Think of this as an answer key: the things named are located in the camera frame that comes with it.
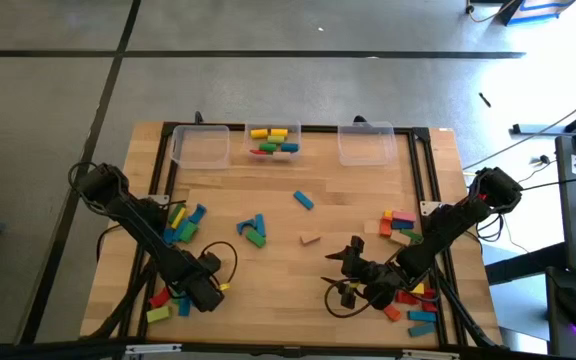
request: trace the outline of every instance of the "colored block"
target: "colored block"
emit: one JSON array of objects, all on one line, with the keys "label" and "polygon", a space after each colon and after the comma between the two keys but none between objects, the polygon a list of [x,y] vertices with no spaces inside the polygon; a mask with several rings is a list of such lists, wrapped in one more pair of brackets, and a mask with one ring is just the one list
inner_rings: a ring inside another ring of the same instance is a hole
[{"label": "colored block", "polygon": [[286,141],[286,138],[283,136],[268,136],[268,142],[271,144],[281,144]]},{"label": "colored block", "polygon": [[172,224],[175,221],[175,219],[177,218],[177,214],[179,214],[181,209],[185,209],[185,208],[186,208],[185,204],[178,204],[177,207],[175,207],[175,210],[173,210],[170,213],[170,216],[168,216],[168,223]]},{"label": "colored block", "polygon": [[148,302],[150,303],[150,306],[153,307],[153,309],[156,309],[164,306],[164,304],[167,303],[168,300],[170,300],[170,294],[168,293],[168,290],[166,290],[166,287],[164,286],[164,288],[161,289],[159,294],[151,297],[148,300]]},{"label": "colored block", "polygon": [[397,219],[397,220],[402,220],[402,221],[408,221],[408,222],[415,222],[415,220],[417,220],[417,217],[415,216],[415,214],[405,213],[405,212],[401,212],[401,211],[393,211],[392,212],[392,218]]},{"label": "colored block", "polygon": [[411,293],[423,295],[424,294],[424,284],[423,283],[417,284],[417,286],[415,286],[415,288],[411,291]]},{"label": "colored block", "polygon": [[437,322],[437,315],[425,311],[408,311],[408,320]]},{"label": "colored block", "polygon": [[196,224],[189,222],[186,224],[186,226],[184,226],[184,229],[179,236],[179,240],[185,242],[186,244],[190,243],[190,240],[192,240],[192,236],[195,234],[195,231],[197,231],[197,228],[198,226]]},{"label": "colored block", "polygon": [[415,233],[414,231],[408,230],[408,229],[403,229],[403,230],[399,230],[400,233],[408,236],[410,238],[410,240],[412,241],[412,244],[420,244],[422,241],[424,241],[424,237]]},{"label": "colored block", "polygon": [[259,235],[266,237],[266,224],[262,214],[255,215],[255,230],[257,230]]},{"label": "colored block", "polygon": [[312,232],[305,232],[300,233],[299,238],[301,239],[301,245],[308,245],[321,239],[321,235]]},{"label": "colored block", "polygon": [[184,206],[183,209],[181,209],[179,211],[179,213],[177,213],[177,217],[175,218],[175,221],[172,222],[172,224],[170,225],[173,229],[176,229],[177,227],[179,227],[179,224],[181,224],[181,220],[184,219],[184,215],[186,215],[186,207]]},{"label": "colored block", "polygon": [[204,215],[206,215],[206,208],[201,204],[197,204],[195,212],[190,215],[188,220],[193,224],[199,225],[199,222],[201,221],[201,218],[204,217]]},{"label": "colored block", "polygon": [[264,143],[259,145],[259,150],[273,152],[277,151],[277,144]]},{"label": "colored block", "polygon": [[167,228],[164,230],[164,242],[168,245],[172,245],[176,242],[175,229]]},{"label": "colored block", "polygon": [[281,151],[285,152],[297,152],[299,151],[299,144],[294,143],[283,143],[281,144]]},{"label": "colored block", "polygon": [[237,224],[237,232],[239,233],[239,235],[243,235],[244,227],[246,227],[246,226],[252,226],[254,228],[255,227],[255,220],[254,219],[248,219],[246,221],[242,221],[239,224]]},{"label": "colored block", "polygon": [[288,129],[270,129],[272,136],[288,136]]},{"label": "colored block", "polygon": [[393,220],[392,223],[390,224],[390,227],[396,230],[402,230],[402,229],[410,230],[415,227],[415,223],[411,223],[409,221]]},{"label": "colored block", "polygon": [[264,247],[266,245],[266,238],[259,235],[255,229],[248,229],[246,233],[246,238],[250,240],[253,244],[257,245],[258,248]]},{"label": "colored block", "polygon": [[379,223],[379,235],[390,237],[392,235],[392,229],[390,228],[391,220],[387,217],[382,217],[381,222]]},{"label": "colored block", "polygon": [[250,130],[250,137],[253,139],[263,139],[268,136],[268,129]]},{"label": "colored block", "polygon": [[395,308],[392,304],[386,306],[384,313],[392,322],[399,321],[399,319],[401,319],[401,312],[397,310],[397,308]]},{"label": "colored block", "polygon": [[179,316],[189,316],[190,315],[190,298],[185,297],[179,300],[179,309],[177,309],[177,315]]},{"label": "colored block", "polygon": [[303,205],[308,210],[315,206],[315,204],[313,204],[312,201],[310,201],[310,199],[308,199],[306,195],[304,195],[301,191],[295,191],[292,196],[294,196],[295,199],[297,199],[297,201],[299,201],[301,205]]},{"label": "colored block", "polygon": [[422,336],[426,334],[431,334],[435,332],[435,324],[427,323],[420,326],[415,326],[414,328],[408,329],[408,334],[412,337]]},{"label": "colored block", "polygon": [[159,309],[150,310],[146,313],[146,319],[148,320],[148,324],[152,324],[155,321],[167,319],[170,317],[170,307],[163,306]]}]

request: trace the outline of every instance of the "transparent container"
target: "transparent container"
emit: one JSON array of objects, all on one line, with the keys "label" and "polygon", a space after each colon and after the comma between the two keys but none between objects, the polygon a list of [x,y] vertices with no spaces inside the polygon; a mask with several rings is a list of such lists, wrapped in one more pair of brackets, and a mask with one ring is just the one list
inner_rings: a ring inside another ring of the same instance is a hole
[{"label": "transparent container", "polygon": [[395,132],[389,122],[339,125],[337,143],[343,166],[388,165],[397,150]]},{"label": "transparent container", "polygon": [[[284,143],[293,143],[299,146],[299,150],[294,153],[276,151],[276,156],[273,155],[259,155],[253,154],[250,150],[259,150],[259,145],[266,143],[267,139],[253,139],[250,136],[251,130],[268,129],[288,129],[288,136],[285,138]],[[272,160],[272,161],[294,161],[301,154],[301,123],[295,121],[273,122],[273,121],[259,121],[259,122],[246,122],[244,129],[244,146],[243,150],[248,153],[248,156],[256,160]]]},{"label": "transparent container", "polygon": [[172,133],[170,157],[182,169],[226,169],[230,130],[225,125],[179,125]]}]

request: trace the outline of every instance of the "red block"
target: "red block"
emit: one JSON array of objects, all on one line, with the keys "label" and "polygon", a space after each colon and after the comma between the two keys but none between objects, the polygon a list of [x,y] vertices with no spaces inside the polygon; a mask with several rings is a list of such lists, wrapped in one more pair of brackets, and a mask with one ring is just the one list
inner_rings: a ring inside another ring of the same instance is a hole
[{"label": "red block", "polygon": [[403,220],[403,221],[408,221],[408,222],[415,222],[415,220],[417,219],[415,214],[405,213],[405,212],[400,212],[400,211],[393,211],[392,212],[392,218],[396,219],[396,220]]},{"label": "red block", "polygon": [[161,289],[161,292],[159,294],[151,297],[150,300],[148,300],[148,302],[153,307],[153,309],[157,309],[164,306],[164,304],[167,303],[168,300],[170,300],[170,294],[168,293],[168,290],[166,290],[166,287],[164,287],[163,289]]},{"label": "red block", "polygon": [[401,319],[401,312],[397,310],[397,308],[395,308],[392,304],[386,306],[384,313],[392,322],[399,321],[399,319]]}]

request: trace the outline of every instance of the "wooden table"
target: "wooden table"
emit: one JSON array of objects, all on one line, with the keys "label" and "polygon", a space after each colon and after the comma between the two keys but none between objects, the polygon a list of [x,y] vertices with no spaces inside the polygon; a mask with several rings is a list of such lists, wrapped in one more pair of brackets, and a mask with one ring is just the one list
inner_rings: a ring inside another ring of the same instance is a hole
[{"label": "wooden table", "polygon": [[[130,191],[147,194],[159,143],[161,123],[138,124],[128,150],[124,173]],[[442,201],[455,202],[466,195],[454,133],[432,129],[432,146]],[[376,234],[376,220],[385,209],[417,213],[410,155],[405,137],[397,138],[397,161],[381,167],[343,167],[337,154],[337,135],[302,133],[302,154],[292,164],[251,162],[242,150],[243,132],[231,131],[231,164],[227,170],[178,170],[173,200],[187,199],[190,210],[197,203],[207,215],[190,245],[198,254],[213,241],[228,241],[239,253],[239,266],[225,300],[212,313],[191,311],[151,324],[148,339],[171,342],[281,344],[312,346],[434,348],[435,334],[411,338],[407,329],[415,322],[390,322],[372,308],[350,319],[337,319],[324,308],[328,286],[321,276],[342,278],[341,263],[325,255],[338,252],[359,235],[366,242],[365,259],[385,261],[398,245]],[[423,156],[420,163],[425,168]],[[169,161],[164,162],[160,191]],[[424,176],[424,187],[429,188]],[[292,197],[301,190],[315,203],[307,211]],[[263,213],[267,244],[258,249],[235,230],[235,224]],[[300,232],[317,232],[322,239],[302,246]],[[420,232],[419,222],[415,231]],[[93,282],[81,334],[89,334],[110,314],[126,291],[136,242],[123,230],[106,236]],[[473,318],[497,343],[501,337],[493,310],[479,245],[462,236],[452,245],[460,298]],[[225,281],[232,269],[227,247],[211,251],[222,259],[216,274]],[[159,280],[155,293],[161,289]],[[333,292],[330,304],[338,312]],[[448,302],[443,300],[450,343],[456,343]],[[420,306],[396,305],[399,310]],[[130,334],[137,328],[140,306],[133,311]]]}]

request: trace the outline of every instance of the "black metal frame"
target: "black metal frame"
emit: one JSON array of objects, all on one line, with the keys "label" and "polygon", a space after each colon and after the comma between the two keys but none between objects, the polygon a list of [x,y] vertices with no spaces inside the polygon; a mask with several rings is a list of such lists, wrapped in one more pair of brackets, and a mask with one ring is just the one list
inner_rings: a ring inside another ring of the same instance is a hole
[{"label": "black metal frame", "polygon": [[[164,158],[166,153],[166,148],[168,140],[172,135],[173,129],[177,125],[225,125],[231,131],[244,131],[244,124],[206,124],[203,122],[201,113],[195,113],[194,123],[164,123],[161,131],[161,136],[159,140],[159,146],[157,149],[157,155],[155,159],[155,166],[153,169],[153,174],[151,178],[149,191],[151,194],[156,194],[159,182],[161,179],[161,171],[163,169]],[[441,201],[441,196],[439,194],[439,181],[437,178],[437,173],[435,170],[435,162],[432,154],[432,147],[430,142],[430,131],[428,128],[403,128],[403,127],[393,127],[394,133],[396,135],[405,135],[408,141],[408,149],[410,152],[410,162],[412,166],[413,181],[415,183],[415,194],[417,197],[417,203],[425,201],[425,194],[423,188],[423,180],[421,178],[421,169],[419,165],[419,158],[417,153],[417,141],[421,140],[424,148],[424,156],[426,159],[426,168],[428,172],[428,178],[430,180],[431,198],[433,201]],[[303,125],[301,128],[302,132],[305,133],[336,133],[336,126],[325,126],[325,125]],[[170,160],[169,172],[166,179],[166,184],[164,187],[164,195],[172,196],[174,189],[175,177],[178,172],[177,163]],[[418,206],[419,218],[421,218],[421,209]],[[131,269],[131,276],[128,286],[130,286],[136,276],[138,275],[141,267],[143,265],[143,257],[145,253],[144,250],[138,246],[135,252],[135,258],[133,260],[133,266]],[[454,272],[454,266],[452,262],[452,256],[450,254],[450,249],[442,253],[442,260],[444,267],[446,268],[446,278],[451,286],[457,292],[457,282]],[[438,266],[435,263],[431,271],[431,282],[433,283],[433,288],[437,289],[439,292],[439,283],[437,277],[434,276],[438,271]],[[143,302],[140,308],[139,323],[137,326],[137,337],[146,338],[146,332],[148,324],[146,321],[146,312],[148,311],[148,301],[147,299],[154,295],[156,278],[153,277],[146,285],[146,290],[143,298]],[[438,309],[438,322],[437,322],[437,337],[439,340],[439,345],[448,345],[447,335],[446,335],[446,322],[443,316],[443,304],[441,298],[437,302]],[[118,336],[128,336],[128,327],[130,324],[131,313],[126,314],[124,319],[122,319],[119,327]],[[455,330],[457,334],[457,342],[461,346],[467,345],[465,329],[461,324],[456,313],[453,312],[453,318],[455,323]],[[312,347],[312,346],[282,346],[282,345],[241,345],[241,344],[203,344],[203,343],[184,343],[184,351],[197,351],[197,352],[238,352],[238,353],[249,353],[253,355],[260,354],[275,354],[285,357],[296,357],[303,355],[362,355],[362,356],[401,356],[401,349],[382,349],[382,348],[348,348],[348,347]]]}]

